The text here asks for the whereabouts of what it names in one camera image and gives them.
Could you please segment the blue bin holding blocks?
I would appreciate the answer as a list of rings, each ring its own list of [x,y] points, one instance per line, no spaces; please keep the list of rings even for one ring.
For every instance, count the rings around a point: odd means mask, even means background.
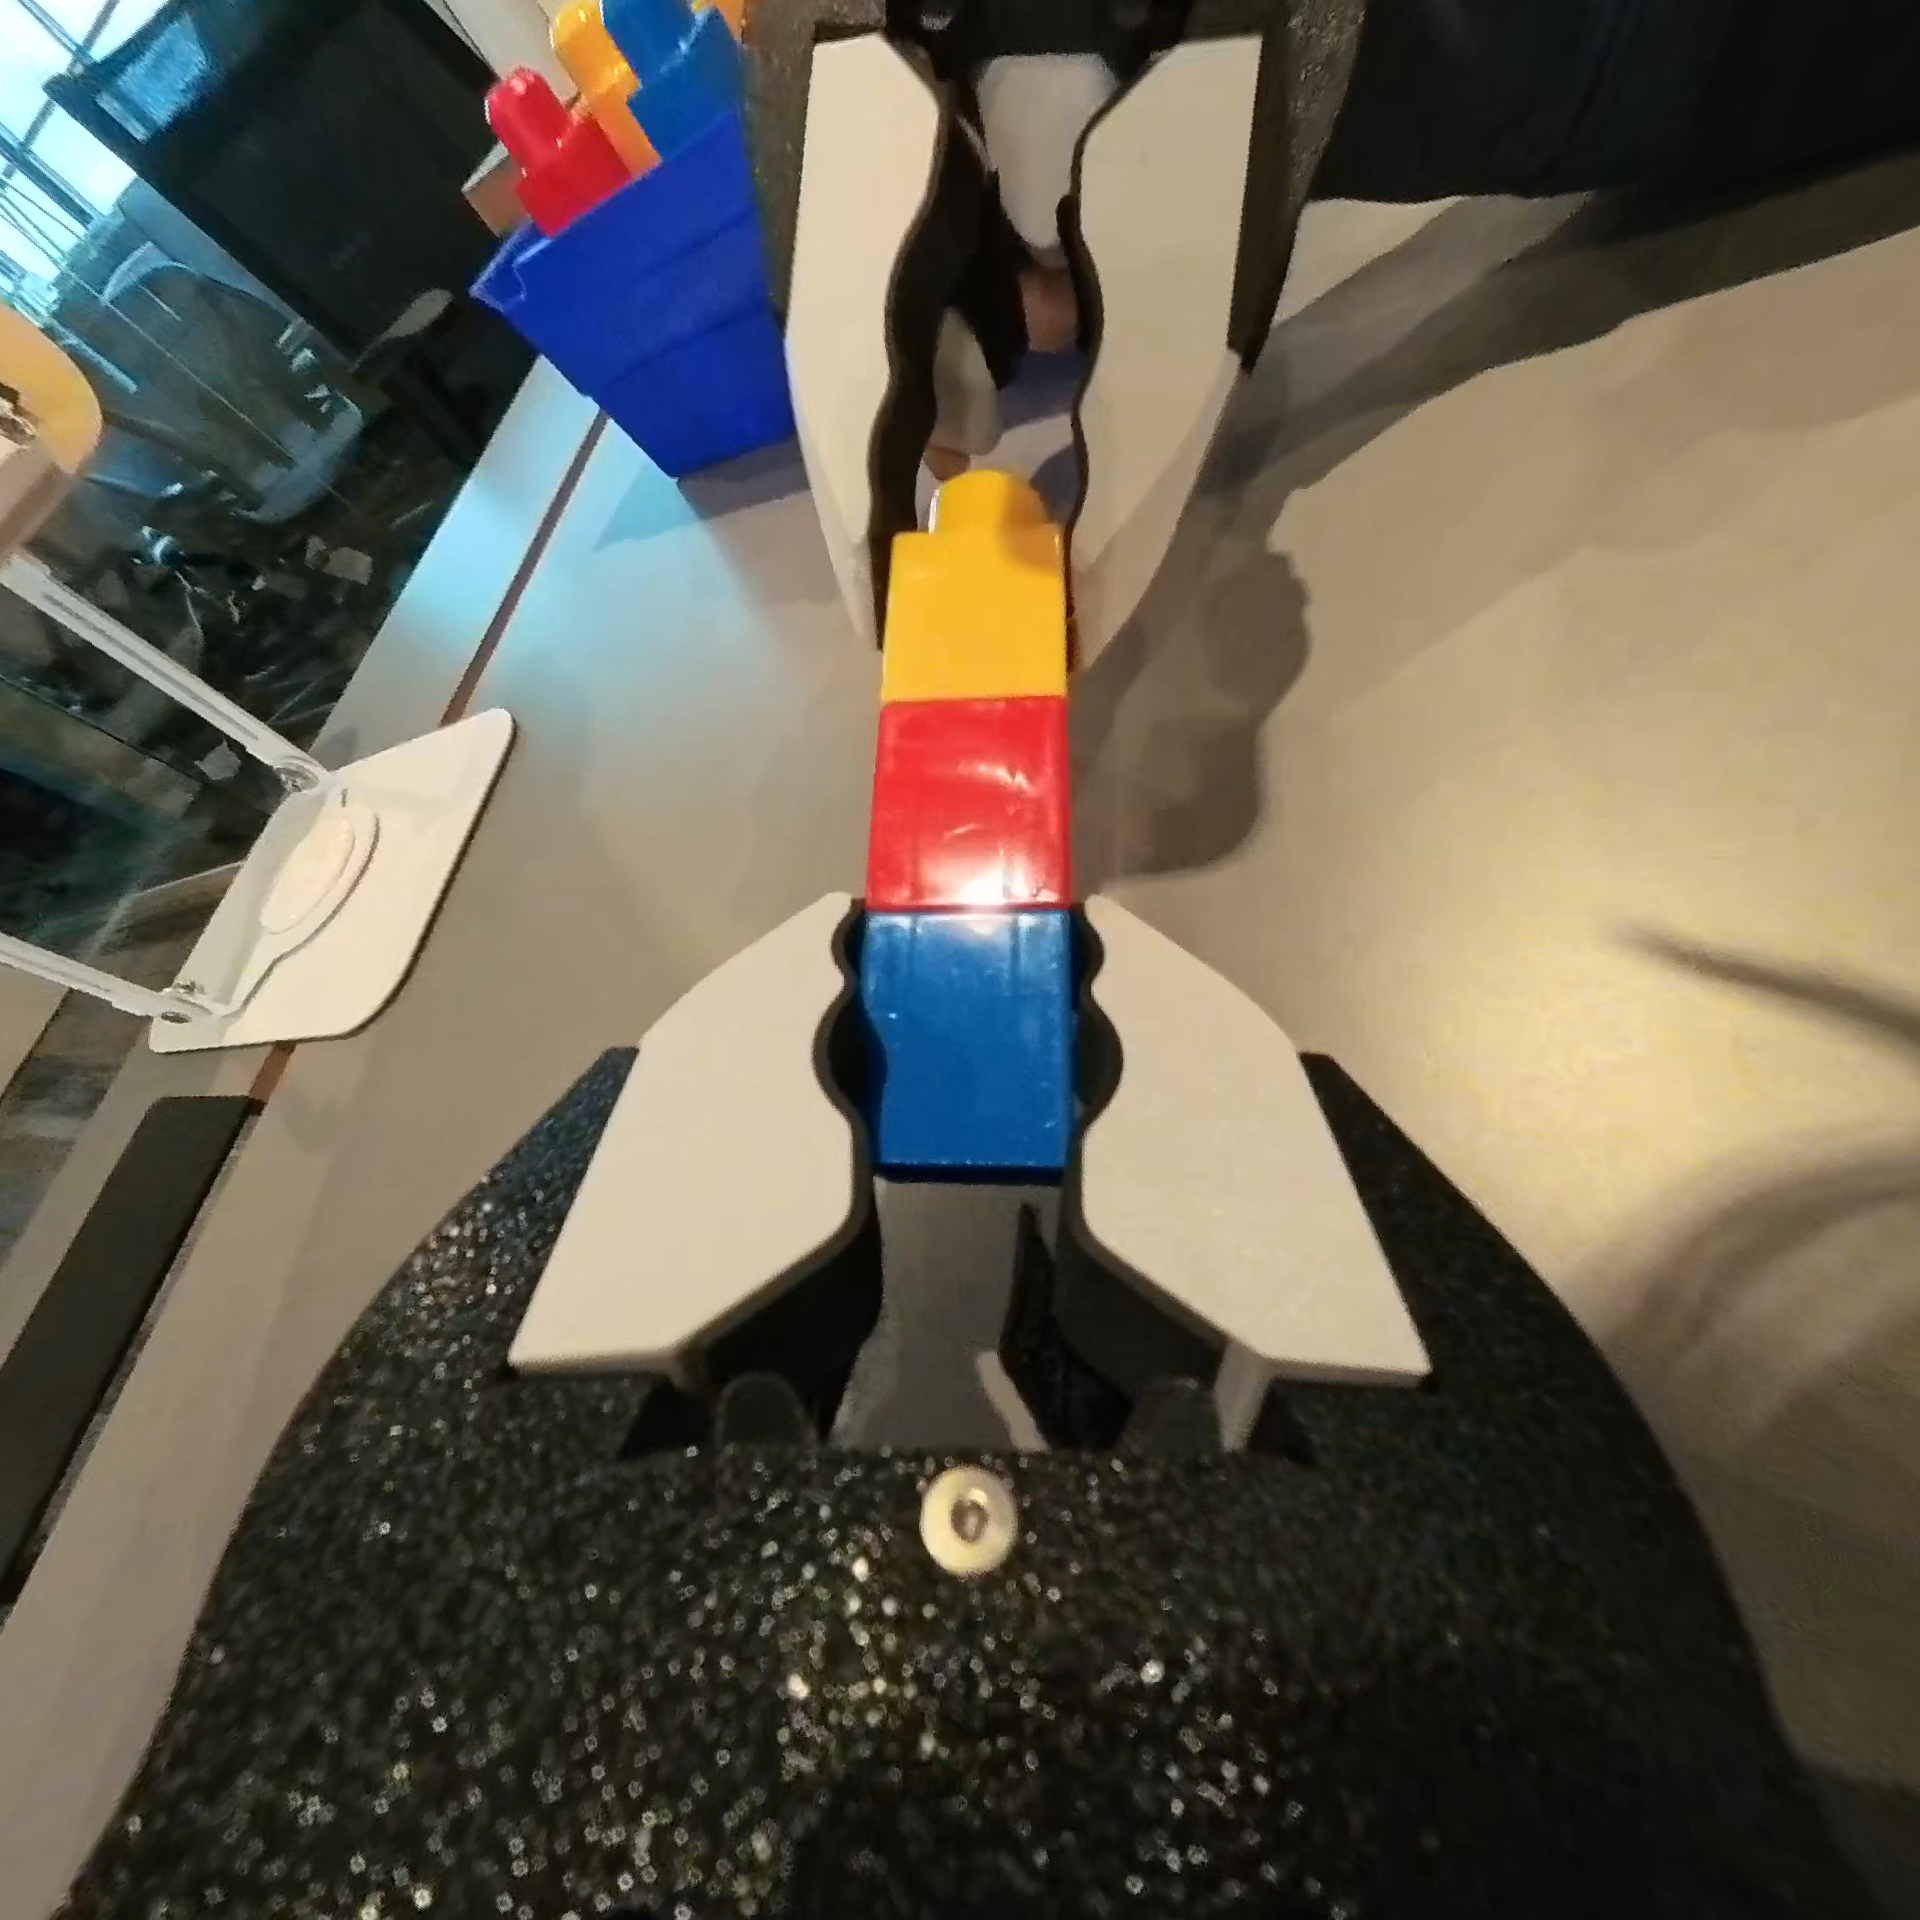
[[[796,436],[737,109],[560,232],[505,240],[472,298],[672,478]]]

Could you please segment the yellow mega block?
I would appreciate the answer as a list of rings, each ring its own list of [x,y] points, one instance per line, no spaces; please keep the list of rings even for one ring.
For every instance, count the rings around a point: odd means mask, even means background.
[[[942,482],[886,573],[884,704],[1065,697],[1065,531],[1027,481],[972,468]]]
[[[633,113],[641,83],[612,41],[596,3],[564,3],[550,17],[554,58],[573,85],[576,109],[609,140],[628,177],[649,173],[659,153]]]

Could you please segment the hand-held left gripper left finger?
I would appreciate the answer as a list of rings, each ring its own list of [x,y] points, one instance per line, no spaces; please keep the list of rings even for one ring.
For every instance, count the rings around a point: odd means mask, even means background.
[[[521,1378],[782,1380],[818,1438],[877,1328],[873,1152],[835,1077],[857,901],[827,893],[643,1035],[521,1321]]]

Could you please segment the blue mega block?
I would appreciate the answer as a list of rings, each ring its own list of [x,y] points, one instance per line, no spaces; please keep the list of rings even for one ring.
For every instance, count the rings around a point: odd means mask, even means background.
[[[866,909],[861,1097],[891,1180],[1056,1185],[1075,1128],[1075,914]]]
[[[649,138],[667,149],[737,106],[739,48],[715,6],[690,3],[604,3],[604,25],[636,76],[632,104]]]

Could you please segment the person's right forearm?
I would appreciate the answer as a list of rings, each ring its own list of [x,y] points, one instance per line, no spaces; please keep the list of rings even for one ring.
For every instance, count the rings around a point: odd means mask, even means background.
[[[1313,193],[1707,196],[1915,131],[1915,3],[1380,3]]]

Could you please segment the person's right hand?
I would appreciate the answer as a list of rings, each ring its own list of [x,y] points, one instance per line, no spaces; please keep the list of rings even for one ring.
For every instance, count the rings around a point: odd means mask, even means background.
[[[924,466],[947,482],[982,462],[1001,442],[1001,393],[1030,353],[1067,353],[1080,318],[1061,258],[1021,246],[974,266],[942,315],[932,353],[932,427]]]

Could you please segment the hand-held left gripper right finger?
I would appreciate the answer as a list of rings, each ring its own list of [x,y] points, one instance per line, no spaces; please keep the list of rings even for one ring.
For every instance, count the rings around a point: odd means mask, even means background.
[[[1118,901],[1076,921],[1080,1112],[1054,1237],[1019,1220],[1001,1372],[1050,1450],[1249,1451],[1301,1387],[1430,1358],[1306,1061]]]

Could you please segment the black rubber strip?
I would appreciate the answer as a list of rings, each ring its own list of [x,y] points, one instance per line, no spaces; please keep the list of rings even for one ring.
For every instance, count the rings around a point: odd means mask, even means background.
[[[259,1113],[170,1094],[134,1128],[3,1368],[3,1602],[12,1604],[187,1234]]]

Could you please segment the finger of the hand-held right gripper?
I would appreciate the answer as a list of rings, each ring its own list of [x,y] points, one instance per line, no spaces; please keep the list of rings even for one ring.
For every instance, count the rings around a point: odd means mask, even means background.
[[[950,282],[944,100],[886,37],[811,53],[785,362],[811,504],[857,634],[881,642],[920,525],[932,348]]]
[[[1260,37],[1188,40],[1093,120],[1072,172],[1093,325],[1072,408],[1084,486],[1067,539],[1076,666],[1154,584],[1227,401]]]

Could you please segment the red mega block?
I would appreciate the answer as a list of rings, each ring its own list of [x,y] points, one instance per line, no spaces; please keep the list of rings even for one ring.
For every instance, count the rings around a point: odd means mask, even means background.
[[[864,902],[881,912],[1075,902],[1064,696],[881,706]]]
[[[520,169],[514,194],[540,234],[560,234],[636,178],[598,122],[533,66],[494,83],[486,123]]]

